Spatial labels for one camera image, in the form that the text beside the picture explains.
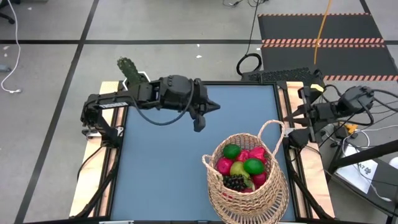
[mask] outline wicker basket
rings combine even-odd
[[[264,128],[270,123],[282,126],[282,135],[274,152],[270,152],[261,140]],[[202,162],[207,168],[207,182],[210,203],[225,223],[277,223],[286,211],[289,202],[289,190],[284,174],[279,168],[275,155],[279,150],[284,133],[284,124],[280,121],[267,121],[258,136],[241,133],[225,139],[214,151],[213,155],[204,155]],[[269,175],[265,184],[251,193],[241,193],[226,188],[223,176],[215,169],[218,159],[223,156],[223,148],[227,144],[237,144],[243,149],[262,146],[269,155],[267,169]]]

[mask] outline basket handle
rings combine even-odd
[[[259,134],[258,134],[258,138],[261,139],[262,132],[264,131],[264,129],[266,128],[266,126],[267,126],[268,124],[271,124],[271,123],[277,123],[277,124],[280,124],[280,125],[282,126],[282,134],[280,135],[279,141],[278,141],[277,144],[276,144],[276,147],[275,147],[274,152],[272,152],[272,155],[275,157],[275,155],[278,153],[279,146],[280,146],[280,144],[282,143],[282,140],[283,140],[283,138],[284,138],[284,134],[285,134],[285,124],[284,124],[283,122],[277,121],[277,120],[269,120],[269,121],[267,121],[264,125],[262,125],[262,127],[261,127],[261,129],[260,129],[260,131],[259,131]]]
[[[223,186],[223,184],[220,184],[220,183],[223,183],[223,176],[217,171],[217,170],[215,170],[214,168],[212,168],[210,165],[209,165],[209,163],[207,163],[207,161],[206,161],[206,159],[210,159],[211,158],[211,155],[203,155],[202,157],[201,157],[201,162],[205,165],[205,167],[207,168],[207,170],[209,171],[209,172],[211,172],[212,174],[215,174],[217,177],[218,177],[218,180],[220,180],[218,183],[218,187],[219,187],[219,189],[221,189],[221,187]]]

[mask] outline orange cable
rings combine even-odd
[[[321,38],[321,34],[322,34],[322,30],[323,30],[323,25],[325,24],[326,17],[328,16],[328,11],[329,11],[330,5],[331,5],[331,0],[329,0],[328,7],[326,8],[325,15],[323,15],[323,20],[322,20],[322,23],[321,23],[321,28],[319,29],[317,42],[315,43],[315,53],[314,53],[314,55],[313,55],[313,64],[314,64],[314,65],[317,64],[317,53],[318,53],[319,39]]]

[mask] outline wooden board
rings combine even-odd
[[[302,82],[287,82],[287,92],[289,94],[290,107],[292,112],[297,110],[299,105],[303,104],[303,101],[299,98],[298,90],[303,87]],[[283,100],[283,93],[279,92],[279,97]],[[287,114],[286,107],[282,103],[282,114],[285,116]],[[296,128],[302,128],[301,125],[295,124]],[[308,146],[311,146],[317,150],[318,144],[310,142]],[[313,152],[308,148],[304,148],[301,152],[303,170],[305,174],[305,181],[307,183],[307,189],[311,192],[313,197],[317,200],[319,205],[329,214],[334,217],[335,213],[333,211],[333,206],[330,200],[329,188],[326,182],[325,173],[323,171],[322,160],[319,154]],[[301,191],[296,187],[297,197],[302,198]],[[299,202],[299,210],[302,217],[305,217],[305,209],[303,210],[304,203],[303,201]],[[312,215],[314,218],[318,218],[317,214],[312,210]]]
[[[111,93],[117,91],[119,82],[103,82],[101,86],[101,90],[99,93]],[[299,94],[297,90],[303,87],[303,83],[301,82],[288,82],[287,83],[287,91],[289,93],[290,107],[292,110],[296,110],[298,105],[301,105],[303,102],[299,98]],[[279,91],[279,98],[282,106],[282,114],[285,116],[287,114],[285,101],[283,92]],[[118,120],[116,121],[116,125],[121,124],[123,110],[119,110],[118,112]],[[104,119],[110,124],[111,118],[113,115],[113,109],[104,110],[103,116]],[[83,161],[90,156],[97,148],[99,148],[101,143],[101,138],[94,138],[87,142],[85,156]],[[309,146],[318,149],[317,144],[310,143]],[[70,211],[70,215],[76,215],[79,213],[84,206],[90,201],[91,197],[95,193],[98,188],[98,184],[100,182],[101,171],[104,162],[105,148],[100,150],[100,152],[94,156],[82,169],[79,181],[77,183],[75,197],[73,199],[72,208]],[[110,163],[108,166],[108,171],[113,164],[115,151],[111,152]],[[307,182],[307,187],[311,194],[315,197],[317,202],[323,207],[323,209],[330,216],[334,217],[333,207],[330,200],[329,190],[326,183],[326,178],[323,173],[322,160],[319,154],[309,150],[304,149],[301,152],[301,157],[303,161],[303,169],[305,173],[305,180]],[[305,217],[305,207],[303,201],[303,195],[300,189],[296,186],[298,206],[301,217]],[[99,215],[105,215],[106,209],[108,206],[108,195],[109,195],[109,186],[105,190],[103,197],[101,208],[99,211]]]

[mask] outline blue table surface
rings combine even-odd
[[[112,220],[220,220],[208,199],[202,155],[212,154],[232,134],[257,135],[266,121],[278,115],[273,86],[211,85],[208,95],[221,109],[205,115],[206,127],[200,133],[193,131],[188,113],[174,124],[155,126],[135,108],[129,109]],[[169,110],[143,112],[158,122],[178,115]],[[279,125],[270,124],[262,140],[273,151],[279,137]],[[287,178],[282,149],[276,159]],[[284,221],[294,221],[289,200]]]

